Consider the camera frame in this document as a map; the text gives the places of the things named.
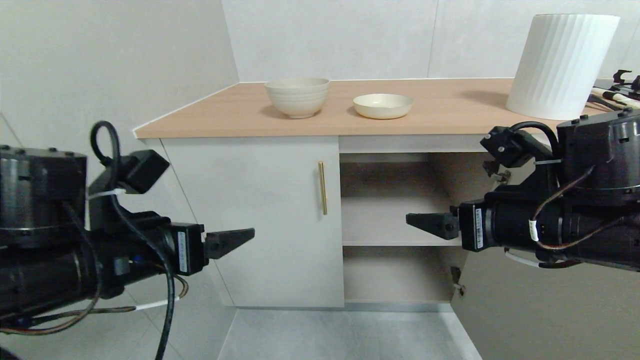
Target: white label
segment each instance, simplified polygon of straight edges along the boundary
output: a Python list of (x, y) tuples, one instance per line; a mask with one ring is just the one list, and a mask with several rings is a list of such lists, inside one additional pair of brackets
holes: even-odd
[(476, 209), (476, 248), (481, 249), (484, 246), (484, 238), (482, 235), (482, 209)]
[(187, 272), (187, 236), (183, 232), (178, 232), (178, 260), (180, 271)]

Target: white plate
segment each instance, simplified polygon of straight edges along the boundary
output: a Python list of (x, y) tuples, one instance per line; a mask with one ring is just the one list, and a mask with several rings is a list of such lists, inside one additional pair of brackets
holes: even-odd
[(396, 119), (405, 116), (413, 106), (413, 99), (397, 94), (368, 94), (353, 99), (357, 113), (372, 119)]

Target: ceramic bowl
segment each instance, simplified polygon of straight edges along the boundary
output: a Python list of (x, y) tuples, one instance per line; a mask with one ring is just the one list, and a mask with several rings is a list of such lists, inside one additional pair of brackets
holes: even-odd
[(326, 102), (329, 80), (287, 78), (264, 84), (273, 106), (293, 119), (315, 115)]
[(413, 99), (396, 94), (368, 94), (353, 99), (356, 112), (372, 119), (396, 119), (405, 116)]

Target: white cable tie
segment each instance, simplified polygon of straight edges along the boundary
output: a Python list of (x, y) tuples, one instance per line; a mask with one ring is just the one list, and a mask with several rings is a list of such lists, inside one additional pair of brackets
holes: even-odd
[(95, 199), (96, 197), (120, 195), (121, 193), (125, 193), (125, 192), (127, 192), (127, 190), (124, 190), (122, 188), (117, 188), (117, 189), (109, 190), (108, 192), (94, 193), (93, 195), (88, 196), (86, 199), (91, 200), (91, 199)]
[(529, 266), (533, 266), (534, 268), (540, 268), (540, 263), (537, 263), (535, 261), (531, 261), (529, 259), (525, 259), (525, 258), (521, 258), (520, 256), (514, 255), (512, 253), (510, 253), (509, 251), (505, 251), (504, 255), (511, 259), (511, 260), (515, 260), (521, 264), (525, 264), (525, 265), (529, 265)]
[(540, 241), (540, 239), (538, 238), (538, 228), (536, 227), (537, 223), (537, 220), (529, 220), (529, 234), (531, 235), (531, 240), (535, 241), (536, 243)]
[[(180, 297), (176, 296), (175, 297), (175, 301), (177, 302), (178, 300), (180, 300)], [(160, 300), (160, 301), (156, 301), (156, 302), (150, 302), (149, 304), (143, 304), (143, 305), (136, 306), (136, 309), (134, 311), (151, 309), (152, 307), (158, 307), (158, 306), (165, 306), (168, 303), (169, 302), (167, 300)]]

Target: white cylinder container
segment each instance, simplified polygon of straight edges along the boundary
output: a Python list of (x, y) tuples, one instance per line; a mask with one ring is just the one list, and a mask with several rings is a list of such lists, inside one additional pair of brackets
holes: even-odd
[(579, 117), (619, 21), (612, 15), (536, 15), (507, 109), (549, 120)]

